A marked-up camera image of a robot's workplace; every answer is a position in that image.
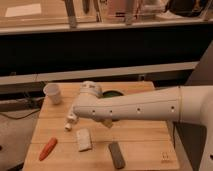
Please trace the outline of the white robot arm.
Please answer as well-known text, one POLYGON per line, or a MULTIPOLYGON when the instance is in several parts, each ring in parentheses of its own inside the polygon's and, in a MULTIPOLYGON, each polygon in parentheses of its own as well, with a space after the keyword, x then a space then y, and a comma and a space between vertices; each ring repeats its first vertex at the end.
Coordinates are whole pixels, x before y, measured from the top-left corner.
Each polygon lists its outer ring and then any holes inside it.
POLYGON ((213 171, 213 86, 176 86, 102 98, 101 86, 85 81, 73 102, 73 113, 93 120, 168 120, 206 127, 199 171, 213 171))

